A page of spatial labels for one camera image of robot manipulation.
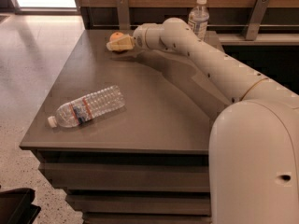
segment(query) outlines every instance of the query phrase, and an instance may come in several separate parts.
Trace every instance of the plastic water bottle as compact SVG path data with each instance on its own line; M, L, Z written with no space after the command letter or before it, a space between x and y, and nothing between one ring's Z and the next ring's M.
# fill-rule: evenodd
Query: plastic water bottle
M120 88L111 86L61 105L55 116L48 117L48 122L51 128L58 125L75 127L123 106L124 99Z
M189 13L188 24L200 39L205 37L208 19L206 0L197 0L197 6Z

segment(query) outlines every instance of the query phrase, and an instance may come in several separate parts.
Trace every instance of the table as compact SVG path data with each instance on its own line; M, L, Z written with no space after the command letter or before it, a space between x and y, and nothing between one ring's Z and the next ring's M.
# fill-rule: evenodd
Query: table
M112 33L84 31L20 147L37 156L84 223L208 223L212 121L200 100L210 98L216 114L221 95L180 55L109 52ZM221 49L215 33L206 41ZM120 87L125 108L80 127L50 128L47 117L60 105L110 85Z

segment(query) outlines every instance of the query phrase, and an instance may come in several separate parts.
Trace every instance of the terrazzo floor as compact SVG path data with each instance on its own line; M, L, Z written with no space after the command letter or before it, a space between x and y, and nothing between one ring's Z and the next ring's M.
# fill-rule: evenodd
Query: terrazzo floor
M34 189L41 207L34 224L83 222L19 148L83 30L80 16L10 15L0 23L0 191Z

